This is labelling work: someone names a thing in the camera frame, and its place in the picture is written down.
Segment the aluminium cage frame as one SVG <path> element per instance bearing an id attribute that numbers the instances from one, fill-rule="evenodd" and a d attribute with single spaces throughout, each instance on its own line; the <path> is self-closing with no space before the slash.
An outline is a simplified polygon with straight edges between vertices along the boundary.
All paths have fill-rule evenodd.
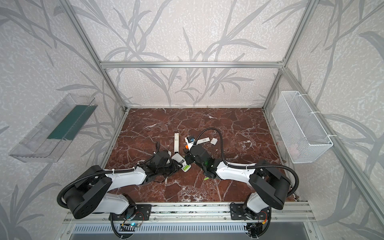
<path id="1" fill-rule="evenodd" d="M 310 19 L 315 13 L 315 9 L 319 4 L 319 1 L 308 1 L 305 7 L 304 14 L 299 22 L 299 26 L 294 33 L 293 39 L 288 48 L 288 52 L 281 61 L 277 62 L 172 62 L 172 61 L 157 61 L 157 62 L 103 62 L 97 56 L 95 48 L 92 46 L 92 43 L 89 37 L 86 34 L 79 18 L 76 15 L 74 7 L 71 5 L 70 1 L 60 1 L 60 6 L 63 13 L 68 17 L 75 31 L 77 32 L 80 40 L 84 44 L 88 53 L 91 55 L 91 58 L 96 66 L 96 70 L 101 74 L 104 82 L 108 85 L 110 90 L 113 92 L 114 96 L 119 100 L 120 105 L 123 109 L 127 108 L 123 98 L 118 93 L 117 88 L 114 86 L 112 80 L 109 78 L 105 68 L 242 68 L 242 69 L 256 69 L 256 68 L 274 68 L 278 69 L 278 75 L 274 80 L 271 90 L 269 91 L 266 102 L 269 103 L 272 97 L 273 92 L 276 90 L 282 77 L 286 77 L 287 81 L 290 83 L 290 86 L 300 92 L 304 97 L 305 102 L 311 108 L 311 110 L 318 112 L 319 109 L 312 101 L 311 97 L 307 94 L 307 91 L 302 87 L 298 82 L 298 79 L 294 76 L 292 71 L 288 68 L 288 63 L 292 58 L 294 50 L 299 44 L 300 38 L 303 36 L 305 28 L 308 26 Z M 384 223 L 384 200 L 375 189 L 372 182 L 369 178 L 363 173 L 363 170 L 358 166 L 358 163 L 353 159 L 352 155 L 348 152 L 345 145 L 342 143 L 342 140 L 339 136 L 336 135 L 336 132 L 329 125 L 326 118 L 317 113 L 318 120 L 320 124 L 324 127 L 326 133 L 334 135 L 334 146 L 332 148 L 339 162 L 345 169 L 345 173 L 353 181 L 356 188 L 360 192 L 361 196 L 365 199 L 367 205 L 371 208 L 372 212 L 375 214 L 380 224 Z"/>

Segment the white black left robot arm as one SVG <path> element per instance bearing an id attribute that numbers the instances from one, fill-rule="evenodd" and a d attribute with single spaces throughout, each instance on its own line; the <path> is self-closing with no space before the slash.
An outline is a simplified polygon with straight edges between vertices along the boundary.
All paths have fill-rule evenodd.
<path id="1" fill-rule="evenodd" d="M 185 165 L 180 154 L 172 156 L 169 151 L 158 151 L 129 169 L 104 170 L 95 165 L 65 186 L 57 196 L 57 203 L 69 209 L 75 219 L 98 213 L 121 215 L 132 208 L 134 202 L 124 195 L 111 194 L 112 190 L 148 184 L 160 176 L 167 178 Z"/>

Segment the small white battery cover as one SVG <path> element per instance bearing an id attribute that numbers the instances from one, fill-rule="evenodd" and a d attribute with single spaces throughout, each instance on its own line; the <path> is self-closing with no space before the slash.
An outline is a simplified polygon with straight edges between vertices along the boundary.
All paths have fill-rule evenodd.
<path id="1" fill-rule="evenodd" d="M 210 143 L 211 143 L 212 145 L 216 145 L 217 142 L 218 142 L 218 140 L 217 140 L 216 138 L 212 138 L 212 140 L 211 140 Z"/>

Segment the clear plastic wall tray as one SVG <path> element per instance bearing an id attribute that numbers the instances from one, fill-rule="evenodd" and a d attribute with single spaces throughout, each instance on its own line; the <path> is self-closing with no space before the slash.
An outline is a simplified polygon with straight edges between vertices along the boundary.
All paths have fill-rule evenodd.
<path id="1" fill-rule="evenodd" d="M 24 163 L 56 163 L 97 107 L 94 97 L 67 94 L 9 155 Z"/>

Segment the green circuit board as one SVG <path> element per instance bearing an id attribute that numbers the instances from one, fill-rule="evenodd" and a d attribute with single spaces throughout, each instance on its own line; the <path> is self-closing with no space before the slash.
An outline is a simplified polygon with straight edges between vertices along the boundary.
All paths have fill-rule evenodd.
<path id="1" fill-rule="evenodd" d="M 142 223 L 123 223 L 121 224 L 121 228 L 139 228 Z"/>

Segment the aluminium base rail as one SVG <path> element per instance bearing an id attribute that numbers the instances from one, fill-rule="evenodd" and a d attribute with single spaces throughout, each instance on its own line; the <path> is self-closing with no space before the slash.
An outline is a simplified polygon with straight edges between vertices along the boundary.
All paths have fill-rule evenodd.
<path id="1" fill-rule="evenodd" d="M 242 205 L 235 207 L 230 202 L 197 203 L 152 203 L 152 208 L 144 211 L 148 220 L 138 214 L 132 222 L 144 224 L 162 223 L 230 223 L 263 222 L 271 218 L 273 222 L 314 222 L 315 216 L 307 202 L 286 202 L 282 210 L 263 210 L 256 219 L 247 218 Z"/>

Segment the red white remote control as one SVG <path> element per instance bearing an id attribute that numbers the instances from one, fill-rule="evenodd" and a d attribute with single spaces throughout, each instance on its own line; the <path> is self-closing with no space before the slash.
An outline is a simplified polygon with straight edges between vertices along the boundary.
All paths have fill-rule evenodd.
<path id="1" fill-rule="evenodd" d="M 187 164 L 186 160 L 179 153 L 175 153 L 172 156 L 172 159 L 182 165 L 182 170 L 185 173 L 191 168 L 191 166 Z"/>

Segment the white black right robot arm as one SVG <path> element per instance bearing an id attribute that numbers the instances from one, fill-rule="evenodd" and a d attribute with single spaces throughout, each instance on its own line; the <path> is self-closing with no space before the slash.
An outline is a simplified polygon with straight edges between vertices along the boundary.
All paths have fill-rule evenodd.
<path id="1" fill-rule="evenodd" d="M 187 164 L 196 164 L 210 179 L 232 180 L 246 183 L 254 189 L 242 206 L 231 206 L 232 219 L 256 220 L 260 217 L 268 219 L 271 209 L 282 210 L 285 200 L 291 195 L 291 181 L 280 169 L 284 166 L 269 165 L 263 161 L 258 164 L 230 164 L 224 160 L 214 159 L 201 145 L 192 146 L 186 152 Z"/>

